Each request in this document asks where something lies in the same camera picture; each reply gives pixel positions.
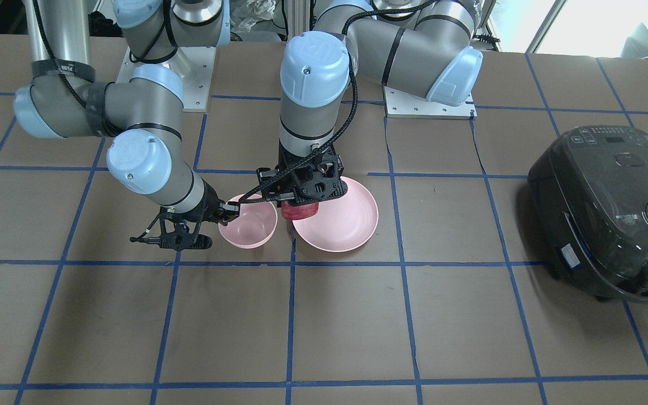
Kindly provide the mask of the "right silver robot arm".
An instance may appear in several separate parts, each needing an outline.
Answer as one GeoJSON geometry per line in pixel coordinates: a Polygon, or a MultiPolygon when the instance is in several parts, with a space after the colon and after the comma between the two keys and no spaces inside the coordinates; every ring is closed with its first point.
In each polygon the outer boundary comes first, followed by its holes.
{"type": "Polygon", "coordinates": [[[180,49],[225,46],[229,1],[115,1],[136,67],[127,82],[96,79],[85,1],[26,1],[33,79],[15,94],[15,117],[37,138],[111,138],[110,174],[159,205],[149,231],[131,242],[205,250],[205,222],[233,221],[239,209],[219,199],[182,158],[183,79],[167,67],[180,49]]]}

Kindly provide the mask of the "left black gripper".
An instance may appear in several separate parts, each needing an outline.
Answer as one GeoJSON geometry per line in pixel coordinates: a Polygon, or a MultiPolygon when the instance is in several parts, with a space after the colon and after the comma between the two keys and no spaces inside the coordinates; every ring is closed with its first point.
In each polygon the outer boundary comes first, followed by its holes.
{"type": "Polygon", "coordinates": [[[277,166],[274,169],[256,170],[259,188],[255,193],[264,198],[278,202],[286,201],[289,204],[313,204],[339,199],[347,194],[349,188],[341,176],[344,165],[332,146],[267,186],[273,178],[293,168],[301,159],[303,157],[290,153],[285,147],[278,147],[277,166]]]}

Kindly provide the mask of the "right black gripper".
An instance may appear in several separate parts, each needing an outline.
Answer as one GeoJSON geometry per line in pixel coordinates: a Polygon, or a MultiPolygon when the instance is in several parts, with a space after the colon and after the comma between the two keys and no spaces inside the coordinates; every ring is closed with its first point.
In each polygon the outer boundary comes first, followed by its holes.
{"type": "Polygon", "coordinates": [[[144,233],[131,237],[130,241],[175,251],[206,250],[213,246],[213,239],[200,233],[201,224],[210,222],[227,226],[240,215],[239,202],[219,199],[212,188],[206,188],[198,205],[185,213],[176,213],[173,208],[160,208],[144,233]]]}

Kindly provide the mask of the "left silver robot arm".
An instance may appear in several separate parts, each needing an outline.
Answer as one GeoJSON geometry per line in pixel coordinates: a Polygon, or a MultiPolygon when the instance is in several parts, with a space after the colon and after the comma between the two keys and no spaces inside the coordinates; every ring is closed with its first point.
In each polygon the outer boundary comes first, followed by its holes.
{"type": "Polygon", "coordinates": [[[360,78],[450,107],[475,85],[483,54],[471,46],[481,1],[334,1],[311,31],[290,39],[280,68],[278,164],[259,169],[242,203],[303,206],[347,192],[334,143],[358,107],[360,78]]]}

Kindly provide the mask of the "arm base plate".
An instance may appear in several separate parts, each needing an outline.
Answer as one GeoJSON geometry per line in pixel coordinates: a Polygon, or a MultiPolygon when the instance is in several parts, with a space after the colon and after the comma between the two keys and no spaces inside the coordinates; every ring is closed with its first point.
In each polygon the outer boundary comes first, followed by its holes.
{"type": "Polygon", "coordinates": [[[179,48],[163,66],[178,75],[183,84],[183,111],[205,113],[213,77],[216,48],[179,48]]]}
{"type": "Polygon", "coordinates": [[[383,94],[386,115],[389,118],[468,120],[478,117],[471,96],[468,96],[462,105],[452,107],[443,103],[429,102],[386,86],[383,87],[383,94]]]}

